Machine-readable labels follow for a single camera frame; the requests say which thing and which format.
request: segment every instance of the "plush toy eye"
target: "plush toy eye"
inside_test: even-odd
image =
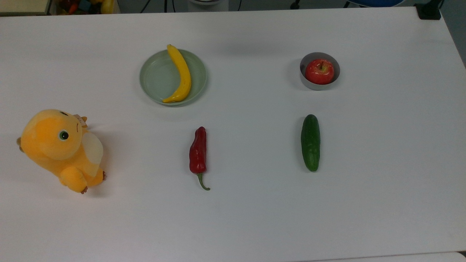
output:
[[[66,130],[62,130],[60,131],[60,133],[58,133],[58,138],[61,140],[61,141],[65,141],[66,139],[68,139],[69,135],[68,135],[68,132]]]

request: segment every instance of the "green cucumber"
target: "green cucumber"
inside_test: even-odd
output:
[[[308,115],[302,123],[301,150],[306,167],[315,172],[320,160],[320,129],[319,121],[314,115]]]

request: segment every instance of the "light green plate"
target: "light green plate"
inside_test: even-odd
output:
[[[178,69],[168,55],[167,50],[151,56],[144,63],[139,74],[143,91],[155,102],[166,106],[180,106],[199,97],[207,81],[206,67],[193,53],[179,49],[191,74],[191,90],[188,97],[180,102],[164,103],[163,99],[171,96],[178,88],[180,76]]]

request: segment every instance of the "banana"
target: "banana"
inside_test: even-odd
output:
[[[172,103],[183,101],[191,90],[191,74],[189,73],[188,65],[179,50],[173,45],[167,45],[167,51],[171,60],[178,69],[180,75],[180,83],[176,91],[170,96],[162,100],[163,103]]]

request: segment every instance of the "plush toy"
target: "plush toy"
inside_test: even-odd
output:
[[[17,141],[30,159],[81,194],[105,180],[99,167],[103,147],[86,129],[86,120],[55,109],[43,110],[29,121]]]

